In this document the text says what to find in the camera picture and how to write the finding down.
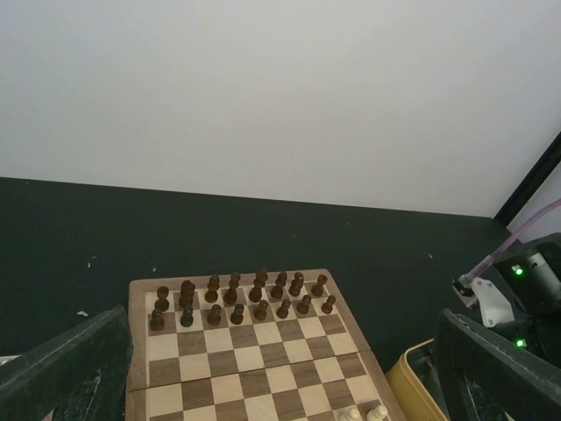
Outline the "light pawn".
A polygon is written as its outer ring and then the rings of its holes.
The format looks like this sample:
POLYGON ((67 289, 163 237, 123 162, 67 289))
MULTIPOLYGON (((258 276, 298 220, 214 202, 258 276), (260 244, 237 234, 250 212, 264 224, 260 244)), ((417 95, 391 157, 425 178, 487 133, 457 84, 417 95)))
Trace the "light pawn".
POLYGON ((388 415, 388 409, 383 404, 378 404, 375 408, 369 410, 366 414, 367 421, 385 421, 388 415))

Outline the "light pawn second row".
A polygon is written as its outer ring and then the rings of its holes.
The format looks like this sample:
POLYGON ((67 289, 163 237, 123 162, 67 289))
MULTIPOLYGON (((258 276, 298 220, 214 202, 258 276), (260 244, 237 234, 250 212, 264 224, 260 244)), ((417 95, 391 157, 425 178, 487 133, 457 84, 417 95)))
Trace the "light pawn second row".
POLYGON ((339 421, 362 421, 360 411, 357 407, 344 409, 339 413, 339 421))

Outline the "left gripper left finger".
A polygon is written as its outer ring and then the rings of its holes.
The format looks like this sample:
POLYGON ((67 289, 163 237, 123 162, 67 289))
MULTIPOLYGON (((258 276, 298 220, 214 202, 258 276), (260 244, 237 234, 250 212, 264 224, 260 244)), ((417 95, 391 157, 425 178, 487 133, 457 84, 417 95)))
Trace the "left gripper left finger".
POLYGON ((132 355, 126 310, 104 311, 1 366, 1 419, 123 419, 132 355))

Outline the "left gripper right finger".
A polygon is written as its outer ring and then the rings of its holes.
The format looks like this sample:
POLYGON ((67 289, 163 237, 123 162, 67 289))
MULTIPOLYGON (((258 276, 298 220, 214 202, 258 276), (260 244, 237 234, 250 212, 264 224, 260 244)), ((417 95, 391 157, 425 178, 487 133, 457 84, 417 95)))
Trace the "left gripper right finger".
POLYGON ((560 419, 560 370, 464 315, 441 312, 433 358, 451 420, 560 419))

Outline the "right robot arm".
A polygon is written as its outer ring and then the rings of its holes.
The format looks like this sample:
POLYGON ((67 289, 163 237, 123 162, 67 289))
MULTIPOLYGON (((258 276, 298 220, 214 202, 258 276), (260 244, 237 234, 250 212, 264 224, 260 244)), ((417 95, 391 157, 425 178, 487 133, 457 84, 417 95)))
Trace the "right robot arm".
POLYGON ((493 331, 555 367, 560 366, 560 234, 521 244, 495 263, 523 318, 493 331))

